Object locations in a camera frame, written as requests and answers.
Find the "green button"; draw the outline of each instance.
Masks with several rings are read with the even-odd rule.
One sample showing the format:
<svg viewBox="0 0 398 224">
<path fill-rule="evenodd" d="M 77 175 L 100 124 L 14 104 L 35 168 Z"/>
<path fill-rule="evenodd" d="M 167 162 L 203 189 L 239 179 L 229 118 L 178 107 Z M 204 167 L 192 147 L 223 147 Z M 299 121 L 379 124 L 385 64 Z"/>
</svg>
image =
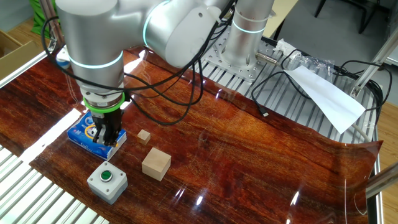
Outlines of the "green button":
<svg viewBox="0 0 398 224">
<path fill-rule="evenodd" d="M 104 172 L 101 173 L 101 180 L 103 182 L 108 182 L 112 179 L 112 173 L 109 170 L 106 170 Z"/>
</svg>

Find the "wire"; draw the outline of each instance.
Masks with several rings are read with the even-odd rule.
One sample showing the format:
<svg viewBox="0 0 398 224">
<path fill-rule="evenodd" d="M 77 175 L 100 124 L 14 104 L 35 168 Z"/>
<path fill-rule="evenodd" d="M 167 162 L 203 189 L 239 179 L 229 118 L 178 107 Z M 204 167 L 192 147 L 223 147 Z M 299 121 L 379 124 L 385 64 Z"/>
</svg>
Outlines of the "wire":
<svg viewBox="0 0 398 224">
<path fill-rule="evenodd" d="M 152 84 L 152 85 L 140 86 L 140 87 L 135 87 L 135 88 L 119 88 L 119 87 L 111 87 L 111 86 L 101 85 L 101 84 L 99 84 L 99 83 L 95 83 L 95 82 L 91 82 L 91 81 L 85 80 L 85 79 L 83 79 L 83 78 L 80 78 L 80 77 L 78 77 L 78 76 L 76 76 L 76 75 L 70 73 L 68 70 L 65 70 L 65 69 L 62 68 L 60 65 L 58 65 L 57 61 L 54 59 L 54 57 L 51 55 L 51 53 L 49 52 L 48 48 L 46 47 L 46 44 L 45 44 L 45 36 L 44 36 L 45 28 L 48 26 L 48 24 L 49 24 L 50 21 L 55 20 L 55 19 L 58 19 L 58 16 L 51 17 L 50 19 L 46 20 L 46 21 L 44 22 L 44 25 L 43 25 L 42 31 L 41 31 L 41 34 L 42 34 L 42 45 L 43 45 L 43 48 L 44 48 L 45 53 L 47 54 L 47 57 L 49 58 L 49 60 L 50 60 L 58 69 L 60 69 L 63 73 L 67 74 L 68 76 L 70 76 L 70 77 L 72 77 L 72 78 L 74 78 L 74 79 L 76 79 L 76 80 L 79 80 L 79 81 L 81 81 L 81 82 L 83 82 L 83 83 L 86 83 L 86 84 L 89 84 L 89 85 L 93 85 L 93 86 L 96 86 L 96 87 L 99 87 L 99 88 L 104 88 L 104 89 L 107 89 L 107 90 L 117 90 L 117 91 L 137 91 L 137 90 L 146 90 L 146 89 L 150 89 L 150 88 L 153 88 L 153 87 L 157 87 L 157 86 L 159 86 L 159 85 L 162 85 L 162 84 L 164 84 L 164 83 L 167 83 L 167 82 L 170 81 L 171 79 L 173 79 L 173 78 L 175 78 L 175 77 L 177 77 L 177 76 L 183 74 L 193 63 L 195 63 L 197 60 L 200 59 L 201 55 L 204 53 L 204 51 L 205 51 L 206 48 L 207 48 L 207 45 L 208 45 L 208 43 L 209 43 L 209 41 L 210 41 L 210 39 L 211 39 L 211 36 L 213 35 L 215 29 L 217 28 L 217 23 L 215 23 L 214 26 L 213 26 L 213 28 L 212 28 L 212 30 L 211 30 L 211 32 L 210 32 L 210 34 L 209 34 L 209 36 L 208 36 L 208 38 L 206 39 L 205 43 L 202 45 L 201 49 L 200 49 L 199 52 L 196 54 L 196 56 L 194 56 L 194 58 L 193 58 L 188 64 L 186 64 L 186 66 L 184 66 L 180 71 L 178 71 L 178 72 L 175 73 L 174 75 L 172 75 L 172 76 L 170 76 L 170 77 L 166 78 L 165 80 L 162 80 L 162 81 L 160 81 L 160 82 L 158 82 L 158 83 Z"/>
<path fill-rule="evenodd" d="M 229 11 L 229 9 L 232 7 L 232 5 L 234 4 L 234 2 L 236 2 L 236 1 L 235 1 L 235 0 L 230 0 L 230 2 L 228 3 L 228 7 L 226 7 L 226 8 L 224 9 L 224 11 L 221 13 L 220 18 L 224 17 L 224 15 L 225 15 L 225 14 Z M 117 94 L 117 93 L 122 93 L 122 92 L 125 92 L 126 95 L 129 95 L 129 91 L 139 91 L 139 90 L 152 89 L 152 90 L 154 90 L 156 93 L 158 93 L 157 96 L 143 96 L 143 95 L 141 95 L 141 94 L 139 94 L 139 93 L 135 93 L 135 94 L 141 95 L 141 96 L 144 97 L 144 98 L 155 98 L 155 97 L 158 97 L 158 96 L 162 96 L 163 98 L 165 98 L 166 100 L 168 100 L 168 101 L 170 101 L 170 102 L 172 102 L 172 103 L 174 103 L 174 104 L 177 104 L 177 105 L 180 105 L 180 106 L 186 106 L 186 107 L 187 107 L 187 109 L 186 109 L 185 113 L 183 114 L 183 116 L 182 116 L 181 118 L 179 118 L 178 120 L 173 121 L 173 122 L 163 122 L 163 121 L 159 121 L 159 120 L 154 119 L 150 114 L 146 113 L 146 111 L 144 111 L 144 110 L 137 104 L 137 102 L 134 100 L 134 98 L 133 98 L 132 96 L 130 96 L 130 99 L 132 100 L 132 102 L 135 104 L 135 106 L 137 107 L 137 109 L 138 109 L 141 113 L 143 113 L 146 117 L 148 117 L 149 119 L 153 120 L 154 122 L 156 122 L 156 123 L 158 123 L 158 124 L 162 124 L 162 125 L 173 125 L 173 124 L 178 123 L 179 121 L 181 121 L 182 119 L 184 119 L 184 117 L 186 117 L 186 115 L 188 114 L 188 112 L 189 112 L 191 106 L 194 105 L 194 104 L 197 104 L 197 103 L 201 100 L 201 98 L 202 98 L 202 96 L 203 96 L 203 92 L 204 92 L 204 83 L 203 83 L 203 82 L 204 82 L 204 81 L 203 81 L 204 78 L 203 78 L 203 67 L 202 67 L 202 65 L 201 65 L 200 58 L 201 58 L 202 55 L 205 53 L 205 50 L 206 50 L 206 48 L 207 48 L 207 46 L 208 46 L 208 44 L 209 44 L 209 42 L 210 42 L 210 40 L 211 40 L 212 35 L 213 35 L 214 32 L 215 32 L 215 30 L 216 30 L 218 27 L 227 26 L 227 25 L 228 25 L 228 21 L 230 21 L 230 20 L 228 20 L 228 21 L 226 21 L 226 22 L 222 22 L 220 25 L 218 25 L 218 23 L 216 22 L 216 23 L 214 24 L 214 26 L 212 27 L 211 32 L 209 33 L 207 39 L 206 39 L 205 42 L 203 43 L 201 49 L 198 51 L 198 53 L 191 59 L 191 61 L 190 61 L 188 64 L 186 64 L 186 66 L 184 66 L 184 67 L 183 67 L 181 70 L 179 70 L 177 73 L 171 75 L 170 77 L 166 78 L 165 80 L 162 80 L 162 81 L 160 81 L 160 82 L 158 82 L 158 83 L 155 83 L 155 84 L 152 84 L 152 85 L 150 85 L 149 83 L 145 82 L 143 79 L 141 79 L 141 78 L 139 78 L 139 77 L 136 77 L 136 76 L 134 76 L 134 75 L 130 75 L 130 74 L 126 74 L 126 73 L 125 73 L 126 76 L 129 76 L 129 77 L 132 77 L 132 78 L 135 78 L 135 79 L 139 80 L 141 83 L 145 84 L 145 86 L 140 86 L 140 87 L 135 87 L 135 88 L 118 88 L 118 87 L 112 87 L 112 86 L 101 85 L 101 84 L 99 84 L 99 83 L 91 82 L 91 81 L 89 81 L 89 80 L 85 80 L 85 79 L 83 79 L 83 78 L 80 78 L 80 77 L 78 77 L 78 76 L 76 76 L 76 75 L 70 73 L 68 70 L 62 68 L 62 67 L 57 63 L 57 61 L 55 60 L 55 57 L 49 52 L 49 50 L 48 50 L 48 48 L 47 48 L 47 46 L 46 46 L 46 44 L 45 44 L 45 36 L 44 36 L 45 28 L 48 26 L 49 22 L 51 22 L 51 21 L 53 21 L 53 20 L 56 20 L 56 19 L 58 19 L 58 16 L 56 16 L 56 17 L 51 17 L 50 19 L 47 19 L 47 20 L 44 22 L 43 28 L 42 28 L 42 30 L 41 30 L 41 34 L 42 34 L 42 45 L 43 45 L 43 48 L 44 48 L 45 53 L 47 54 L 47 57 L 49 58 L 49 60 L 50 60 L 58 69 L 60 69 L 64 74 L 68 75 L 68 76 L 71 77 L 71 78 L 74 78 L 74 79 L 79 80 L 79 81 L 81 81 L 81 82 L 83 82 L 83 83 L 86 83 L 86 84 L 89 84 L 89 85 L 93 85 L 93 86 L 96 86 L 96 87 L 99 87 L 99 88 L 104 88 L 104 89 L 107 89 L 107 90 L 115 90 L 114 93 L 110 93 L 110 94 L 107 94 L 107 95 L 101 95 L 101 94 L 95 93 L 96 95 L 99 95 L 99 96 L 108 96 L 108 95 Z M 195 84 L 196 84 L 195 62 L 196 62 L 196 61 L 198 62 L 198 66 L 199 66 L 199 74 L 200 74 L 200 82 L 201 82 L 201 84 L 200 84 L 200 96 L 198 97 L 197 100 L 193 101 L 193 98 L 194 98 L 194 95 L 195 95 L 195 87 L 196 87 L 196 86 L 195 86 Z M 169 98 L 168 96 L 165 96 L 164 93 L 165 93 L 166 91 L 168 91 L 170 88 L 172 88 L 172 87 L 181 79 L 182 75 L 188 70 L 188 68 L 191 67 L 191 66 L 192 66 L 192 94 L 191 94 L 191 96 L 190 96 L 190 101 L 189 101 L 189 103 L 177 102 L 177 101 L 175 101 L 175 100 Z M 166 88 L 164 91 L 160 92 L 159 90 L 156 89 L 157 86 L 163 85 L 164 83 L 167 83 L 168 81 L 172 80 L 172 79 L 175 78 L 175 77 L 178 77 L 178 79 L 177 79 L 175 82 L 173 82 L 168 88 Z"/>
<path fill-rule="evenodd" d="M 231 7 L 232 7 L 232 10 L 233 10 L 231 17 L 228 18 L 228 20 L 223 21 L 222 23 L 219 24 L 218 28 L 221 28 L 221 27 L 223 27 L 223 28 L 221 30 L 215 32 L 213 35 L 215 35 L 215 34 L 218 34 L 218 35 L 216 37 L 212 37 L 210 40 L 218 39 L 227 30 L 228 26 L 230 26 L 232 24 L 232 20 L 233 20 L 236 8 L 235 8 L 234 5 L 232 5 Z"/>
<path fill-rule="evenodd" d="M 144 116 L 146 116 L 147 118 L 149 118 L 149 119 L 152 120 L 153 122 L 158 123 L 158 124 L 161 124 L 161 125 L 173 125 L 173 124 L 177 124 L 178 122 L 180 122 L 182 119 L 184 119 L 184 118 L 187 116 L 187 114 L 188 114 L 188 112 L 189 112 L 189 110 L 190 110 L 190 108 L 191 108 L 192 101 L 193 101 L 193 96 L 194 96 L 194 93 L 195 93 L 195 80 L 196 80 L 196 78 L 195 78 L 195 73 L 193 73 L 193 74 L 192 74 L 192 93 L 191 93 L 190 102 L 189 102 L 189 104 L 188 104 L 188 106 L 187 106 L 187 109 L 185 110 L 185 113 L 181 116 L 181 118 L 179 118 L 179 119 L 177 119 L 177 120 L 175 120 L 175 121 L 172 121 L 172 122 L 159 121 L 159 120 L 153 118 L 149 113 L 147 113 L 146 111 L 144 111 L 144 110 L 138 105 L 138 103 L 135 101 L 135 99 L 134 99 L 133 97 L 130 96 L 130 99 L 131 99 L 132 103 L 134 103 L 134 105 L 137 107 L 137 109 L 138 109 Z"/>
<path fill-rule="evenodd" d="M 366 135 L 366 133 L 364 131 L 362 131 L 362 129 L 360 127 L 358 127 L 356 124 L 353 124 L 352 127 L 359 132 L 362 137 L 365 139 L 365 142 L 371 142 L 372 140 L 368 137 L 368 135 Z"/>
<path fill-rule="evenodd" d="M 202 96 L 203 96 L 203 89 L 204 89 L 204 86 L 203 86 L 203 70 L 202 70 L 202 66 L 201 66 L 200 60 L 198 61 L 198 64 L 199 64 L 200 81 L 201 81 L 201 84 L 200 84 L 200 95 L 199 95 L 199 97 L 198 97 L 197 100 L 195 100 L 193 103 L 191 103 L 191 105 L 197 104 L 197 103 L 201 100 L 201 98 L 202 98 Z M 192 73 L 193 73 L 193 74 L 195 73 L 195 65 L 192 65 Z M 143 79 L 141 79 L 141 78 L 139 78 L 139 77 L 137 77 L 137 76 L 135 76 L 135 75 L 130 75 L 130 74 L 127 74 L 127 73 L 125 73 L 125 75 L 128 76 L 128 77 L 131 77 L 131 78 L 135 78 L 136 80 L 139 80 L 140 82 L 142 82 L 142 83 L 145 84 L 145 85 L 149 85 L 149 83 L 147 83 L 145 80 L 143 80 Z M 139 95 L 139 96 L 141 96 L 141 97 L 143 97 L 143 98 L 155 98 L 155 97 L 158 97 L 158 96 L 162 96 L 162 97 L 165 98 L 166 100 L 169 100 L 170 102 L 172 102 L 172 103 L 174 103 L 174 104 L 176 104 L 176 105 L 180 105 L 180 106 L 188 106 L 188 105 L 189 105 L 189 103 L 181 103 L 181 102 L 175 101 L 175 100 L 169 98 L 168 96 L 164 95 L 164 92 L 167 91 L 168 89 L 166 89 L 166 90 L 163 91 L 163 92 L 160 92 L 160 91 L 157 90 L 156 88 L 151 88 L 151 89 L 154 90 L 156 93 L 158 93 L 158 95 L 157 95 L 157 96 L 150 96 L 150 97 L 148 97 L 148 96 L 144 96 L 144 95 L 141 95 L 141 94 L 138 94 L 138 93 L 135 93 L 135 94 L 137 94 L 137 95 Z"/>
<path fill-rule="evenodd" d="M 284 68 L 284 63 L 285 63 L 285 61 L 286 61 L 294 52 L 300 52 L 303 56 L 308 56 L 310 59 L 312 59 L 308 53 L 306 53 L 306 52 L 304 52 L 304 51 L 302 51 L 302 50 L 299 50 L 299 49 L 295 49 L 295 50 L 293 50 L 288 56 L 286 56 L 286 58 L 284 58 L 283 61 L 280 63 L 280 66 L 282 67 L 283 70 L 285 70 L 285 68 Z M 376 124 L 377 124 L 378 119 L 379 119 L 379 116 L 380 116 L 380 113 L 381 113 L 381 107 L 382 107 L 383 104 L 387 101 L 387 99 L 388 99 L 388 97 L 389 97 L 389 94 L 390 94 L 390 91 L 391 91 L 391 86 L 392 86 L 392 73 L 391 73 L 386 67 L 384 67 L 383 65 L 378 65 L 378 64 L 369 63 L 369 62 L 362 62 L 362 61 L 359 61 L 359 60 L 349 60 L 349 61 L 345 62 L 345 63 L 344 63 L 342 66 L 340 66 L 340 67 L 334 65 L 333 68 L 337 71 L 337 73 L 334 73 L 334 74 L 335 74 L 337 77 L 349 77 L 349 78 L 352 78 L 353 80 L 357 80 L 357 79 L 359 78 L 359 74 L 363 73 L 364 70 L 359 71 L 359 72 L 356 72 L 356 73 L 350 73 L 350 72 L 347 71 L 347 69 L 345 68 L 345 65 L 348 64 L 348 63 L 361 63 L 361 64 L 365 64 L 365 65 L 377 66 L 377 67 L 379 67 L 379 68 L 385 69 L 385 70 L 388 72 L 388 74 L 389 74 L 390 82 L 389 82 L 389 87 L 388 87 L 388 90 L 387 90 L 387 93 L 386 93 L 386 97 L 384 97 L 383 91 L 382 91 L 380 85 L 377 84 L 374 80 L 369 80 L 369 81 L 365 84 L 365 87 L 367 87 L 367 88 L 371 91 L 371 93 L 373 94 L 374 102 L 375 102 L 375 104 L 376 104 L 375 107 L 373 107 L 373 108 L 368 108 L 368 109 L 366 109 L 365 111 L 372 111 L 372 110 L 376 110 L 376 111 L 377 111 L 377 115 L 376 115 Z M 262 106 L 257 102 L 257 100 L 255 99 L 255 97 L 254 97 L 254 92 L 255 92 L 255 90 L 257 90 L 262 84 L 264 84 L 265 82 L 267 82 L 271 77 L 273 77 L 273 76 L 275 76 L 275 75 L 277 75 L 277 74 L 282 74 L 282 73 L 283 73 L 284 75 L 286 75 L 286 77 L 287 77 L 287 79 L 289 80 L 290 84 L 293 85 L 293 87 L 295 88 L 295 90 L 296 90 L 298 93 L 300 93 L 305 99 L 311 100 L 311 98 L 310 98 L 309 96 L 304 95 L 304 93 L 301 92 L 301 91 L 299 90 L 299 88 L 298 88 L 298 87 L 296 86 L 296 84 L 293 82 L 292 78 L 291 78 L 287 73 L 285 73 L 285 72 L 283 72 L 283 71 L 282 71 L 282 72 L 277 72 L 277 73 L 274 73 L 274 74 L 268 76 L 265 80 L 263 80 L 263 81 L 260 82 L 257 86 L 255 86 L 254 89 L 253 89 L 253 91 L 252 91 L 252 93 L 251 93 L 252 99 L 253 99 L 254 102 L 257 104 L 257 106 L 258 106 L 258 108 L 259 108 L 259 110 L 260 110 L 260 112 L 261 112 L 262 114 L 264 114 L 264 113 L 263 113 L 263 112 L 264 112 L 264 109 L 262 109 L 263 107 L 262 107 Z"/>
</svg>

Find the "metal mounting plate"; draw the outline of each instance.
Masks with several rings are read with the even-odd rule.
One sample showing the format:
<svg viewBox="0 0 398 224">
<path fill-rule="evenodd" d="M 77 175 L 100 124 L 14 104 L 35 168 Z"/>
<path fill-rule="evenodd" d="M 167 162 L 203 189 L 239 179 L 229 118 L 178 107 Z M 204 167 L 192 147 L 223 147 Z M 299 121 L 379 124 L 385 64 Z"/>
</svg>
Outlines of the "metal mounting plate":
<svg viewBox="0 0 398 224">
<path fill-rule="evenodd" d="M 221 46 L 228 38 L 230 29 L 231 28 L 229 27 L 225 30 L 225 32 L 214 42 L 214 44 L 210 47 L 210 49 L 204 54 L 203 58 L 205 58 L 214 66 L 222 68 L 223 70 L 226 70 L 227 72 L 232 73 L 249 83 L 254 82 L 261 73 L 266 63 L 257 61 L 257 63 L 251 67 L 237 67 L 229 64 L 228 62 L 225 62 L 220 57 L 220 53 L 223 50 Z M 261 41 L 260 43 L 259 51 L 260 53 L 266 54 L 268 56 L 272 55 L 272 49 L 270 49 L 268 44 L 264 43 L 263 41 Z"/>
</svg>

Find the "black cable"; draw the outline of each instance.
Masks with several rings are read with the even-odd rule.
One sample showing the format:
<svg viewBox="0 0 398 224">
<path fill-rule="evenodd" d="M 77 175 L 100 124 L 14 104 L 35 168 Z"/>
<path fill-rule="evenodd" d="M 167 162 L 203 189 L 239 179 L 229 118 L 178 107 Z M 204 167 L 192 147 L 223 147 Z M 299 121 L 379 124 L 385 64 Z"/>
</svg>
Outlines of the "black cable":
<svg viewBox="0 0 398 224">
<path fill-rule="evenodd" d="M 196 79 L 196 78 L 195 78 L 195 73 L 193 73 L 193 74 L 192 74 L 192 93 L 191 93 L 191 97 L 190 97 L 190 102 L 189 102 L 189 104 L 188 104 L 188 106 L 187 106 L 187 110 L 186 110 L 185 113 L 181 116 L 181 118 L 179 118 L 179 119 L 177 119 L 177 120 L 175 120 L 175 121 L 172 121 L 172 122 L 163 122 L 163 121 L 159 121 L 159 120 L 153 118 L 149 113 L 147 113 L 146 111 L 144 111 L 144 110 L 138 105 L 138 103 L 134 100 L 133 97 L 130 96 L 130 99 L 131 99 L 132 103 L 134 103 L 134 105 L 137 107 L 137 109 L 138 109 L 144 116 L 146 116 L 147 118 L 149 118 L 149 119 L 152 120 L 153 122 L 158 123 L 158 124 L 161 124 L 161 125 L 173 125 L 173 124 L 177 124 L 178 122 L 180 122 L 182 119 L 184 119 L 184 118 L 187 116 L 187 114 L 188 114 L 188 112 L 189 112 L 189 110 L 190 110 L 190 108 L 191 108 L 192 101 L 193 101 L 193 96 L 194 96 L 194 93 L 195 93 L 195 82 L 196 82 L 195 79 Z"/>
<path fill-rule="evenodd" d="M 197 104 L 197 103 L 201 100 L 201 98 L 202 98 L 202 96 L 203 96 L 203 89 L 204 89 L 204 86 L 203 86 L 203 70 L 202 70 L 202 66 L 201 66 L 200 60 L 198 61 L 198 65 L 199 65 L 200 81 L 201 81 L 201 83 L 200 83 L 200 95 L 199 95 L 198 99 L 195 100 L 191 105 Z M 193 74 L 195 73 L 195 64 L 192 65 L 192 73 L 193 73 Z M 131 78 L 135 78 L 136 80 L 140 81 L 141 83 L 143 83 L 143 84 L 145 84 L 145 85 L 149 85 L 149 83 L 147 83 L 145 80 L 143 80 L 143 79 L 141 79 L 141 78 L 139 78 L 139 77 L 137 77 L 137 76 L 135 76 L 135 75 L 131 75 L 131 74 L 127 74 L 127 73 L 125 73 L 124 75 L 126 75 L 126 76 L 128 76 L 128 77 L 131 77 Z M 181 102 L 175 101 L 175 100 L 169 98 L 168 96 L 164 95 L 164 92 L 167 91 L 167 90 L 165 90 L 165 91 L 163 91 L 163 92 L 160 92 L 160 91 L 159 91 L 158 89 L 156 89 L 156 88 L 151 88 L 151 89 L 154 90 L 158 95 L 157 95 L 157 96 L 144 96 L 144 95 L 139 94 L 139 93 L 135 93 L 135 94 L 136 94 L 136 95 L 139 95 L 139 96 L 141 96 L 141 97 L 143 97 L 143 98 L 155 98 L 155 97 L 158 97 L 158 96 L 162 96 L 162 97 L 165 98 L 166 100 L 169 100 L 170 102 L 172 102 L 172 103 L 174 103 L 174 104 L 176 104 L 176 105 L 180 105 L 180 106 L 188 106 L 188 105 L 189 105 L 189 103 L 181 103 Z"/>
<path fill-rule="evenodd" d="M 227 30 L 228 26 L 231 25 L 233 16 L 234 16 L 234 12 L 231 15 L 231 17 L 227 20 L 227 23 L 224 25 L 224 28 L 222 28 L 220 31 L 215 32 L 213 35 L 215 35 L 215 34 L 218 34 L 218 35 L 216 37 L 212 37 L 210 40 L 218 39 L 221 35 L 223 35 L 223 33 Z"/>
<path fill-rule="evenodd" d="M 228 11 L 233 7 L 233 5 L 238 3 L 238 0 L 230 0 L 228 4 L 225 6 L 224 11 L 220 14 L 220 19 L 223 19 L 224 16 L 228 13 Z"/>
<path fill-rule="evenodd" d="M 265 107 L 261 106 L 261 105 L 259 104 L 259 102 L 257 101 L 257 99 L 254 97 L 254 92 L 255 92 L 255 90 L 257 90 L 262 84 L 264 84 L 265 82 L 267 82 L 270 78 L 272 78 L 272 77 L 274 77 L 274 76 L 276 76 L 276 75 L 278 75 L 278 74 L 281 74 L 281 73 L 284 73 L 284 72 L 276 72 L 276 73 L 274 73 L 274 74 L 272 74 L 272 75 L 269 75 L 265 80 L 263 80 L 263 81 L 260 82 L 258 85 L 256 85 L 256 86 L 253 88 L 252 92 L 251 92 L 251 98 L 252 98 L 252 100 L 255 102 L 255 104 L 257 105 L 257 107 L 258 107 L 260 113 L 261 113 L 264 117 L 268 116 L 268 112 L 267 112 L 267 110 L 265 109 Z"/>
<path fill-rule="evenodd" d="M 221 22 L 218 24 L 218 28 L 225 26 L 226 24 L 228 24 L 228 20 L 221 20 Z"/>
<path fill-rule="evenodd" d="M 288 56 L 286 56 L 286 58 L 283 59 L 282 63 L 280 63 L 280 66 L 282 67 L 282 70 L 285 70 L 285 67 L 284 67 L 285 61 L 286 61 L 288 58 L 290 58 L 290 56 L 292 56 L 292 54 L 293 54 L 294 52 L 296 52 L 296 51 L 300 52 L 303 56 L 310 56 L 309 54 L 305 53 L 305 52 L 302 51 L 302 50 L 294 49 Z"/>
<path fill-rule="evenodd" d="M 379 68 L 383 68 L 385 71 L 388 72 L 388 74 L 389 74 L 389 76 L 390 76 L 390 83 L 389 83 L 389 87 L 388 87 L 388 89 L 387 89 L 386 97 L 383 99 L 383 101 L 381 102 L 380 105 L 377 105 L 377 106 L 375 106 L 375 107 L 373 107 L 373 108 L 366 109 L 365 111 L 371 111 L 371 110 L 378 110 L 378 109 L 381 109 L 381 107 L 383 106 L 383 104 L 387 101 L 387 99 L 388 99 L 388 97 L 389 97 L 389 95 L 390 95 L 390 91 L 391 91 L 391 86 L 392 86 L 392 73 L 390 72 L 390 70 L 388 70 L 388 69 L 387 69 L 385 66 L 383 66 L 383 65 L 378 65 L 378 64 L 370 63 L 370 62 L 362 62 L 362 61 L 359 61 L 359 60 L 349 60 L 349 61 L 345 62 L 345 63 L 341 66 L 341 68 L 344 68 L 345 65 L 348 64 L 348 63 L 361 63 L 361 64 L 365 64 L 365 65 L 372 65 L 372 66 L 376 66 L 376 67 L 379 67 Z"/>
<path fill-rule="evenodd" d="M 212 30 L 211 30 L 211 32 L 210 32 L 210 34 L 208 35 L 208 38 L 206 39 L 205 43 L 202 45 L 201 49 L 200 49 L 199 52 L 196 54 L 196 56 L 194 56 L 194 58 L 193 58 L 188 64 L 186 64 L 185 67 L 183 67 L 180 71 L 178 71 L 176 74 L 174 74 L 174 75 L 172 75 L 172 76 L 166 78 L 165 80 L 162 80 L 162 81 L 160 81 L 160 82 L 158 82 L 158 83 L 155 83 L 155 84 L 152 84 L 152 85 L 148 85 L 148 86 L 140 86 L 140 87 L 136 87 L 136 88 L 119 88 L 119 87 L 111 87 L 111 86 L 101 85 L 101 84 L 99 84 L 99 83 L 95 83 L 95 82 L 91 82 L 91 81 L 85 80 L 85 79 L 83 79 L 83 78 L 80 78 L 80 77 L 78 77 L 78 76 L 76 76 L 76 75 L 70 73 L 68 70 L 66 70 L 66 69 L 62 68 L 60 65 L 58 65 L 57 61 L 54 59 L 54 57 L 51 55 L 51 53 L 49 52 L 48 48 L 46 47 L 46 44 L 45 44 L 45 37 L 44 37 L 45 28 L 48 26 L 48 24 L 49 24 L 50 21 L 55 20 L 55 19 L 58 19 L 58 16 L 51 17 L 50 19 L 46 20 L 46 21 L 44 22 L 44 25 L 43 25 L 42 31 L 41 31 L 41 34 L 42 34 L 42 45 L 43 45 L 43 48 L 44 48 L 44 50 L 45 50 L 45 52 L 46 52 L 47 57 L 49 58 L 49 60 L 50 60 L 58 69 L 60 69 L 63 73 L 65 73 L 66 75 L 70 76 L 71 78 L 74 78 L 74 79 L 79 80 L 79 81 L 81 81 L 81 82 L 83 82 L 83 83 L 86 83 L 86 84 L 89 84 L 89 85 L 93 85 L 93 86 L 96 86 L 96 87 L 99 87 L 99 88 L 104 88 L 104 89 L 107 89 L 107 90 L 116 90 L 116 91 L 138 91 L 138 90 L 146 90 L 146 89 L 154 88 L 154 87 L 157 87 L 157 86 L 159 86 L 159 85 L 162 85 L 162 84 L 164 84 L 164 83 L 170 81 L 171 79 L 173 79 L 173 78 L 175 78 L 175 77 L 177 77 L 177 76 L 183 74 L 194 62 L 196 62 L 197 60 L 200 59 L 200 56 L 201 56 L 201 55 L 204 53 L 204 51 L 206 50 L 207 45 L 208 45 L 208 43 L 209 43 L 209 41 L 210 41 L 210 39 L 211 39 L 211 36 L 213 35 L 215 29 L 217 28 L 217 23 L 215 23 L 214 26 L 213 26 L 213 28 L 212 28 Z"/>
<path fill-rule="evenodd" d="M 292 84 L 292 86 L 296 89 L 296 91 L 302 95 L 305 99 L 308 100 L 312 100 L 309 96 L 305 95 L 303 92 L 300 91 L 300 89 L 296 86 L 296 84 L 293 82 L 292 77 L 290 77 L 290 75 L 288 75 L 286 72 L 284 72 L 284 74 L 286 75 L 287 79 L 289 80 L 290 84 Z"/>
<path fill-rule="evenodd" d="M 337 72 L 337 73 L 334 73 L 334 75 L 336 75 L 336 76 L 347 76 L 347 74 L 350 73 L 346 68 L 341 68 L 341 69 L 344 70 L 345 74 L 339 74 L 339 73 Z M 352 74 L 352 75 L 359 75 L 359 74 L 363 73 L 364 71 L 365 71 L 365 70 L 361 70 L 361 71 L 359 71 L 359 72 L 350 73 L 350 74 Z"/>
</svg>

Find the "white paper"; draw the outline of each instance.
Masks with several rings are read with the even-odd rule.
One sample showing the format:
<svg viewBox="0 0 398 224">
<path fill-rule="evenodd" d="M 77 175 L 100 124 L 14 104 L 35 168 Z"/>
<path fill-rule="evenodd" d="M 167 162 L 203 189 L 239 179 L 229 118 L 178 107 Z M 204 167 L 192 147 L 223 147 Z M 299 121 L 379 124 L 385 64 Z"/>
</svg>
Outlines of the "white paper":
<svg viewBox="0 0 398 224">
<path fill-rule="evenodd" d="M 285 72 L 312 98 L 340 134 L 365 111 L 355 99 L 303 66 Z"/>
</svg>

